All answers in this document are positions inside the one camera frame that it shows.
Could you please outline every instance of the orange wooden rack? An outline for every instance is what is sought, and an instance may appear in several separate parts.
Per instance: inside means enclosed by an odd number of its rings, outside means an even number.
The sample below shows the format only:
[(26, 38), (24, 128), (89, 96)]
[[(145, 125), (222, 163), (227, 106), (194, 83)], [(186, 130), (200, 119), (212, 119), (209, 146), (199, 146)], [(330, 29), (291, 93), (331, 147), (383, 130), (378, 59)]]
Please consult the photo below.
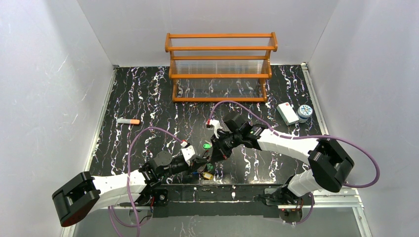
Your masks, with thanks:
[[(165, 50), (170, 53), (169, 78), (173, 80), (173, 101), (218, 102), (228, 99), (237, 102), (264, 102), (267, 100), (266, 79), (272, 77), (270, 55), (271, 51), (276, 52), (277, 49), (278, 42), (274, 32), (270, 34), (168, 33)], [(196, 52), (193, 55), (176, 56), (176, 51)], [(247, 55), (247, 52), (262, 52), (264, 55)], [(258, 79), (262, 94), (260, 97), (178, 97), (177, 84), (182, 79)]]

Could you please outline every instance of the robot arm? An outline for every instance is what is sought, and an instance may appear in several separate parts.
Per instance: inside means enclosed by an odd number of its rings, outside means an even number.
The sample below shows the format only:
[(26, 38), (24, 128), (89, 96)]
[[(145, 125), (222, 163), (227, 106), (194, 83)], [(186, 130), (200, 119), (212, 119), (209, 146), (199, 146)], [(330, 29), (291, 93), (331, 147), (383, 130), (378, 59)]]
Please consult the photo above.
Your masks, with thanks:
[(250, 125), (239, 114), (226, 115), (224, 122), (231, 132), (218, 129), (218, 137), (212, 136), (214, 150), (211, 159), (214, 161), (227, 159), (234, 147), (243, 144), (248, 148), (281, 153), (310, 165), (310, 170), (290, 177), (277, 192), (268, 195), (271, 200), (292, 203), (306, 193), (322, 189), (337, 193), (354, 166), (353, 160), (336, 140), (282, 138), (265, 125)]
[[(131, 172), (132, 198), (136, 200), (148, 195), (165, 175), (192, 170), (202, 163), (206, 164), (207, 160), (199, 158), (190, 144), (175, 158), (169, 152), (160, 152), (139, 170)], [(71, 179), (52, 195), (61, 226), (71, 226), (95, 210), (129, 202), (127, 177), (127, 174), (100, 177), (82, 172)]]
[[(152, 189), (161, 184), (164, 176), (204, 170), (207, 163), (228, 159), (232, 149), (239, 145), (281, 153), (310, 165), (310, 170), (290, 177), (273, 193), (258, 196), (274, 203), (295, 203), (306, 193), (319, 189), (339, 192), (354, 166), (350, 156), (336, 140), (282, 138), (265, 125), (250, 125), (234, 113), (224, 117), (224, 122), (230, 132), (223, 131), (217, 120), (207, 123), (207, 127), (214, 130), (211, 137), (212, 153), (206, 151), (200, 157), (196, 155), (193, 146), (183, 142), (180, 155), (175, 158), (168, 152), (160, 152), (138, 170), (131, 172), (129, 182), (132, 198), (141, 200), (150, 195)], [(61, 226), (73, 225), (97, 209), (129, 202), (126, 185), (127, 174), (97, 177), (91, 176), (89, 172), (80, 173), (52, 195)]]

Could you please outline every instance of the black joint motor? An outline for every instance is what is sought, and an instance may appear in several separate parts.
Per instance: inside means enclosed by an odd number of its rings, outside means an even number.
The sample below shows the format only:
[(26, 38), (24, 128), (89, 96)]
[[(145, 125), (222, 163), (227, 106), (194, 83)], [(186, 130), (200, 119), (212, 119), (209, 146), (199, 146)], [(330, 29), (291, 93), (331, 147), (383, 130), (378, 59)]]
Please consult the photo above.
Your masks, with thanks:
[(325, 190), (337, 193), (355, 165), (343, 147), (334, 139), (320, 139), (310, 151), (308, 162), (316, 182)]
[(250, 125), (236, 112), (228, 113), (224, 116), (223, 121), (231, 132), (219, 129), (217, 131), (219, 137), (211, 137), (213, 147), (211, 161), (218, 162), (229, 158), (233, 148), (239, 145), (260, 150), (257, 140), (266, 128), (265, 125)]
[(171, 176), (186, 171), (188, 168), (182, 155), (172, 158), (169, 152), (161, 151), (139, 168), (139, 171), (144, 175), (145, 183), (153, 187), (159, 185), (164, 176)]
[(99, 200), (100, 190), (93, 184), (89, 172), (82, 172), (52, 195), (62, 227), (81, 221)]

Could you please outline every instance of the black table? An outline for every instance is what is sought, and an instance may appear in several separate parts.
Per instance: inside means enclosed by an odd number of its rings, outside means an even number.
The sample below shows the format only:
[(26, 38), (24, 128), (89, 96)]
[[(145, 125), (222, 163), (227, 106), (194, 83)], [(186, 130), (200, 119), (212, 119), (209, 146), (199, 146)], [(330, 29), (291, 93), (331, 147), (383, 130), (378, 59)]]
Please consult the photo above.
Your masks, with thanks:
[[(131, 141), (144, 128), (161, 127), (194, 145), (200, 153), (202, 145), (212, 135), (205, 128), (211, 108), (215, 103), (173, 103), (172, 81), (168, 67), (118, 68), (115, 83), (107, 105), (95, 154), (90, 166), (92, 175), (108, 176), (127, 172), (127, 151)], [(267, 81), (267, 103), (243, 103), (256, 115), (268, 121), (277, 131), (294, 134), (321, 134), (315, 116), (306, 123), (286, 126), (276, 110), (278, 104), (290, 102), (296, 110), (300, 105), (311, 107), (311, 99), (300, 65), (272, 66), (272, 78)], [(258, 123), (236, 105), (223, 104), (214, 118), (222, 120), (230, 111)], [(139, 119), (140, 125), (117, 124), (117, 118)], [(162, 150), (178, 154), (180, 144), (161, 132), (146, 132), (133, 149), (132, 170), (153, 158)], [(302, 162), (275, 154), (247, 149), (233, 150), (232, 156), (217, 165), (213, 180), (203, 180), (197, 175), (181, 174), (166, 179), (168, 184), (281, 184), (308, 166)]]

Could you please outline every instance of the white enclosure wall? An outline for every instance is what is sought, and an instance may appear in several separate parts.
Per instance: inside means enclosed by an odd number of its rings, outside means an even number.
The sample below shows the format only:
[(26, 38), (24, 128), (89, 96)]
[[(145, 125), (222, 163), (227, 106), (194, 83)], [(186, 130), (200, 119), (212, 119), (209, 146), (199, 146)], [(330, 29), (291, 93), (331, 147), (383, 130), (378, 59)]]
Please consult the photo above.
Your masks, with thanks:
[(78, 0), (112, 64), (168, 66), (166, 33), (270, 33), (271, 63), (308, 61), (338, 0)]
[[(309, 62), (331, 134), (370, 151), (360, 190), (377, 237), (418, 236), (419, 1), (342, 0)], [(373, 179), (359, 153), (350, 183)]]
[(0, 1), (0, 236), (56, 237), (113, 67), (76, 0)]

